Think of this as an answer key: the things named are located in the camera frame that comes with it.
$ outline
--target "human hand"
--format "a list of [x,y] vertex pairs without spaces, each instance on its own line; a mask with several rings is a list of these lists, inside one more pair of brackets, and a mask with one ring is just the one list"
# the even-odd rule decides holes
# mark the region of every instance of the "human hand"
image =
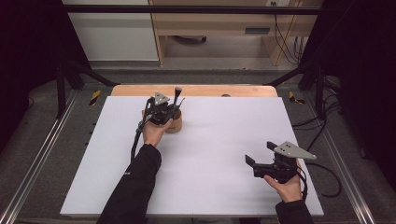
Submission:
[[300,177],[295,175],[288,182],[284,184],[279,184],[276,180],[274,180],[271,176],[265,175],[264,180],[274,189],[276,189],[280,198],[285,203],[290,203],[294,201],[301,200],[303,195],[301,193],[301,183]]
[[143,127],[143,140],[145,144],[152,144],[156,147],[163,138],[163,133],[172,125],[172,122],[173,120],[169,119],[164,125],[156,125],[148,121]]

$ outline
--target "white tabletop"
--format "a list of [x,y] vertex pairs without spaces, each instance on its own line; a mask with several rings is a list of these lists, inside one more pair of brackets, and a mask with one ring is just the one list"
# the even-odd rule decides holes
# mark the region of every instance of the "white tabletop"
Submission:
[[[166,133],[158,145],[163,165],[148,204],[149,217],[262,217],[275,215],[279,196],[253,176],[245,154],[273,163],[266,142],[296,145],[279,97],[185,97],[183,128]],[[64,201],[62,215],[98,217],[130,162],[135,129],[148,97],[109,96],[78,172]],[[139,140],[137,149],[143,145]],[[322,216],[308,176],[306,204]]]

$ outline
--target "black jacket sleeve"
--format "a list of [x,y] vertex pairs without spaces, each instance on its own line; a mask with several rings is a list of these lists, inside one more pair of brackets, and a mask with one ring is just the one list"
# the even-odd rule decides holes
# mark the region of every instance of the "black jacket sleeve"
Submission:
[[311,214],[303,200],[291,203],[281,202],[275,207],[280,224],[313,224]]
[[144,224],[160,166],[161,153],[157,148],[143,145],[108,199],[97,223]]

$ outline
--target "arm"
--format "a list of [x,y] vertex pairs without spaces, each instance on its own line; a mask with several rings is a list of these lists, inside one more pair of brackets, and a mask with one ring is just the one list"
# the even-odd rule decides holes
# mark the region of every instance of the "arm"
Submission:
[[265,175],[265,181],[276,189],[282,202],[276,205],[280,224],[313,224],[311,214],[303,201],[300,177],[295,175],[285,184],[277,183],[271,176]]
[[145,223],[149,199],[155,186],[155,175],[161,166],[161,153],[156,146],[171,124],[170,119],[161,126],[151,122],[145,125],[145,144],[108,199],[98,224]]

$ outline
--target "black curtain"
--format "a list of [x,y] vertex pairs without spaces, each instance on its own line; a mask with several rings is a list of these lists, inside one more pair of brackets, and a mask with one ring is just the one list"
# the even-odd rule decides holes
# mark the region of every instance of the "black curtain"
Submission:
[[[352,1],[326,2],[333,7],[347,9]],[[395,12],[392,0],[356,0],[324,46],[318,61],[325,76],[339,77],[340,101],[361,150],[367,158],[376,160],[394,189]],[[338,19],[318,18],[304,52],[304,60],[308,61],[315,55],[320,41]],[[307,71],[302,81],[312,84],[315,75],[313,70]]]
[[54,80],[61,62],[91,69],[67,13],[42,10],[49,4],[62,0],[0,1],[0,152],[28,108],[31,89]]

